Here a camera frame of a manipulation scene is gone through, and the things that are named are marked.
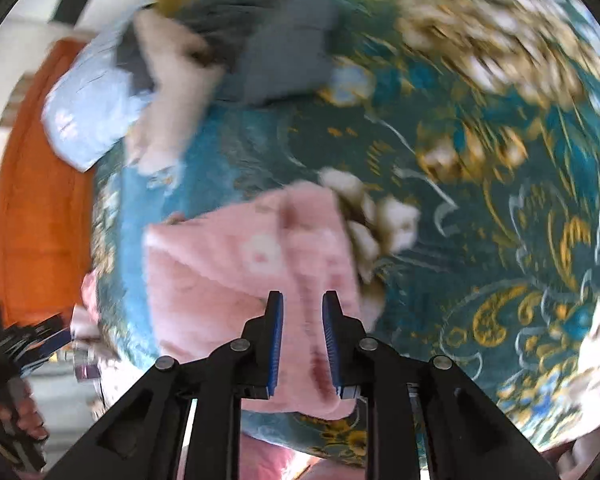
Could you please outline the person's hand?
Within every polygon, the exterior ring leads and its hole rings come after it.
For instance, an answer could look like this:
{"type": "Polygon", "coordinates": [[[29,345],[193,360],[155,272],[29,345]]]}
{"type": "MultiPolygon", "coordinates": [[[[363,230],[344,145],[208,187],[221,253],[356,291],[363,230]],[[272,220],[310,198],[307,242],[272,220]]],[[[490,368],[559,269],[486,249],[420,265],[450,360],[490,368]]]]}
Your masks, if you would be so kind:
{"type": "MultiPolygon", "coordinates": [[[[34,440],[46,440],[48,438],[48,431],[44,426],[41,414],[38,412],[35,400],[32,399],[30,390],[27,390],[23,398],[15,403],[15,407],[17,427],[34,440]]],[[[11,420],[12,410],[0,402],[0,421],[10,422],[11,420]]]]}

